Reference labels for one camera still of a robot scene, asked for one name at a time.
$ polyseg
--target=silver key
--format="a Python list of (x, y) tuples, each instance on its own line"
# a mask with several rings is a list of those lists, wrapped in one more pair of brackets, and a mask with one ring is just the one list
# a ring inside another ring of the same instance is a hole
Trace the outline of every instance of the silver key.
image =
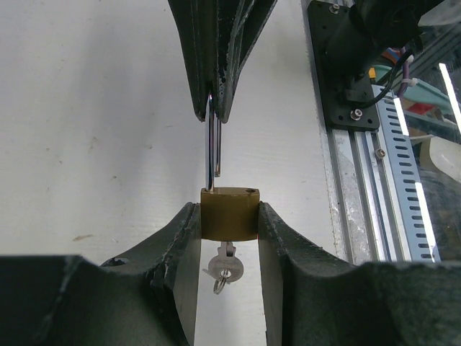
[(208, 263), (208, 273), (215, 279), (234, 283), (243, 276), (243, 263), (235, 256), (236, 248), (231, 241), (222, 241), (218, 255)]

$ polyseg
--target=white wall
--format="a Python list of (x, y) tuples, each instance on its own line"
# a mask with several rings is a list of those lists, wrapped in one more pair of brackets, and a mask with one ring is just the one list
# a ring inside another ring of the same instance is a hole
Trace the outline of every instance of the white wall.
[[(0, 43), (0, 253), (99, 264), (199, 200), (204, 125), (166, 0), (4, 1)], [(300, 5), (279, 1), (223, 127), (217, 185), (259, 188), (333, 252), (306, 51)], [(204, 241), (202, 268), (218, 245)], [(196, 345), (265, 345), (257, 243), (237, 255), (245, 275), (221, 295), (201, 274)]]

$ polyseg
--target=screw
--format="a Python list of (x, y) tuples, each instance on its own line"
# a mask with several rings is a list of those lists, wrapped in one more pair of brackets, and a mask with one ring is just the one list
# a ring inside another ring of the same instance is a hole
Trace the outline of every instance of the screw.
[(338, 14), (338, 12), (339, 12), (339, 5), (338, 5), (338, 4), (331, 5), (331, 6), (330, 6), (330, 12), (331, 12), (332, 14)]
[(386, 156), (386, 152), (382, 150), (381, 148), (376, 149), (375, 155), (377, 158), (382, 159), (384, 156)]
[(361, 110), (351, 110), (351, 118), (353, 120), (360, 120), (363, 116), (363, 112)]

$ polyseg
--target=wire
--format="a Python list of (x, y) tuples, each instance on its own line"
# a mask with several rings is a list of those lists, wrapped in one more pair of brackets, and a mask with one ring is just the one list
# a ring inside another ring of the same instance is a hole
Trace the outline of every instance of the wire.
[[(405, 52), (406, 52), (405, 47), (402, 47), (400, 49), (400, 54), (403, 55), (405, 54)], [(405, 94), (408, 88), (408, 85), (410, 85), (408, 83), (408, 80), (410, 79), (410, 63), (408, 60), (409, 59), (407, 59), (407, 61), (402, 66), (402, 81), (400, 82), (400, 86), (397, 91), (397, 97), (402, 97)]]
[(370, 108), (373, 105), (376, 105), (390, 90), (392, 87), (393, 82), (395, 81), (395, 78), (397, 76), (397, 73), (400, 71), (402, 68), (403, 64), (410, 58), (410, 56), (413, 55), (413, 52), (411, 50), (407, 50), (401, 57), (398, 59), (396, 65), (393, 67), (392, 71), (390, 72), (389, 80), (388, 83), (386, 84), (385, 88), (379, 93), (374, 99), (371, 99), (370, 101), (366, 101), (362, 104), (358, 104), (357, 107), (361, 109), (365, 108)]

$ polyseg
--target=padlock body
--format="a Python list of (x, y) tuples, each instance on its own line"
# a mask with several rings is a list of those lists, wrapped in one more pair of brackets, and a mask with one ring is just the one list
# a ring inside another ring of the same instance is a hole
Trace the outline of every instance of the padlock body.
[(258, 234), (259, 190), (247, 187), (202, 189), (202, 238), (215, 241), (254, 240)]

